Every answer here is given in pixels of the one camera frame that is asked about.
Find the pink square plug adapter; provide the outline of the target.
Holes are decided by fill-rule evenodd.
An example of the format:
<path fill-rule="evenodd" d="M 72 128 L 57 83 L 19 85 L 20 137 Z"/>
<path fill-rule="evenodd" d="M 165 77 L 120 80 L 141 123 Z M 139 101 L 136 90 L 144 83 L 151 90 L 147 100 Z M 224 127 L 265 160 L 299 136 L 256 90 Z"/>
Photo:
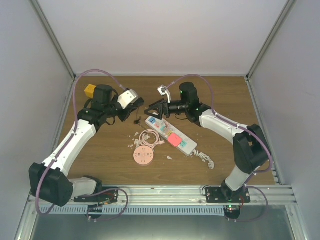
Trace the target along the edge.
<path fill-rule="evenodd" d="M 176 133 L 171 133 L 168 138 L 167 141 L 169 144 L 171 144 L 173 147 L 177 148 L 181 143 L 182 143 L 182 138 L 180 136 L 178 136 Z"/>

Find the yellow cube socket adapter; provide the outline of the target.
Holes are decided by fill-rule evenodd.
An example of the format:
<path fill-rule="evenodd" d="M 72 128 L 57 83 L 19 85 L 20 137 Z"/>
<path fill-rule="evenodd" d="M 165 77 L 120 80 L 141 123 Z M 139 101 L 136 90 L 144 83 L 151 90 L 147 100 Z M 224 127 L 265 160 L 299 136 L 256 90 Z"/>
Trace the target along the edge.
<path fill-rule="evenodd" d="M 94 97 L 94 92 L 95 92 L 96 87 L 97 87 L 96 85 L 89 84 L 84 90 L 85 95 L 88 98 L 92 99 Z"/>

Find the pink round power socket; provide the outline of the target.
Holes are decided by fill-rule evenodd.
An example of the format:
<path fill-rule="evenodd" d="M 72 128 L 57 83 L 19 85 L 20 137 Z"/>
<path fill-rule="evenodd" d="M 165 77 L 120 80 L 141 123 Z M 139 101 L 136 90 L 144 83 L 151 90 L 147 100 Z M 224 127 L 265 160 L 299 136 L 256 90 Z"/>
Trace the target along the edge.
<path fill-rule="evenodd" d="M 150 165 L 154 159 L 154 151 L 149 146 L 139 146 L 133 153 L 134 161 L 143 167 Z"/>

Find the white power strip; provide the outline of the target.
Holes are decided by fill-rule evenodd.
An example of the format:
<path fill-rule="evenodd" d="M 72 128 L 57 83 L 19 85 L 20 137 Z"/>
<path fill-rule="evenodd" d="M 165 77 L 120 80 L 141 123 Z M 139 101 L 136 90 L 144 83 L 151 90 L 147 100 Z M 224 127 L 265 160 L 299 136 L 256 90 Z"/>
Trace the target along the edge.
<path fill-rule="evenodd" d="M 190 156 L 198 146 L 195 141 L 164 119 L 149 116 L 145 123 L 186 156 Z"/>

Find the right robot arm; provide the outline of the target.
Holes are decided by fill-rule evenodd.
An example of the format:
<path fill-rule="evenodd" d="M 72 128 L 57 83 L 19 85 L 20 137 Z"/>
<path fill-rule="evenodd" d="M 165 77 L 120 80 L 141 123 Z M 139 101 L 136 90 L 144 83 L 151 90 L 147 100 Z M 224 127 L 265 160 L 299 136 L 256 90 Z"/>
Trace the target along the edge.
<path fill-rule="evenodd" d="M 213 131 L 232 144 L 235 167 L 221 184 L 223 200 L 232 203 L 239 197 L 240 189 L 252 175 L 262 172 L 261 166 L 266 162 L 273 165 L 265 135 L 259 125 L 237 123 L 202 103 L 193 83 L 182 83 L 179 92 L 179 100 L 161 99 L 151 104 L 144 113 L 159 120 L 173 114 L 185 114 L 191 123 Z"/>

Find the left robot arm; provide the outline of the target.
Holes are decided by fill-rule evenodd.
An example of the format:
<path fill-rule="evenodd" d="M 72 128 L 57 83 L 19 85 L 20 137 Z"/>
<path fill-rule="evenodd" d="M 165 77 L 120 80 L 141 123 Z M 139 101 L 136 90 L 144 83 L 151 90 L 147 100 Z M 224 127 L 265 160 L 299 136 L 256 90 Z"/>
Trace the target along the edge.
<path fill-rule="evenodd" d="M 96 86 L 56 150 L 41 164 L 33 163 L 29 168 L 30 188 L 35 199 L 59 207 L 80 196 L 92 202 L 101 200 L 103 189 L 98 186 L 98 179 L 88 176 L 68 179 L 69 171 L 82 149 L 108 119 L 124 122 L 143 104 L 143 98 L 132 89 L 118 94 L 109 85 Z"/>

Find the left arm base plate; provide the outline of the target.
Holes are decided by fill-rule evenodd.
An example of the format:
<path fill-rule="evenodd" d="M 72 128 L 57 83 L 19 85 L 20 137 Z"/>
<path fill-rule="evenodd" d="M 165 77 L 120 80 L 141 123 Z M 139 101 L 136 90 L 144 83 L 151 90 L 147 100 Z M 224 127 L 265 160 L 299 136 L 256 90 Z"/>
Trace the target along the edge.
<path fill-rule="evenodd" d="M 94 203 L 94 204 L 113 204 L 118 202 L 118 194 L 119 188 L 118 187 L 106 187 L 103 186 L 101 189 L 96 190 L 94 193 L 97 194 L 99 192 L 104 192 L 99 195 L 95 196 L 78 196 L 73 198 L 72 200 L 75 203 Z"/>

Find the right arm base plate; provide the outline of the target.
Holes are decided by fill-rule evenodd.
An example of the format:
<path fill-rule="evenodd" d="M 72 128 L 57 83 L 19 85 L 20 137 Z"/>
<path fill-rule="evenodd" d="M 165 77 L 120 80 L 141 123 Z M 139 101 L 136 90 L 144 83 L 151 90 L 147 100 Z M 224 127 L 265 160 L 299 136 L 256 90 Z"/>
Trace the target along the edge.
<path fill-rule="evenodd" d="M 243 187 L 237 191 L 231 191 L 221 186 L 205 185 L 201 193 L 206 198 L 206 202 L 212 204 L 241 204 L 251 202 L 249 191 Z"/>

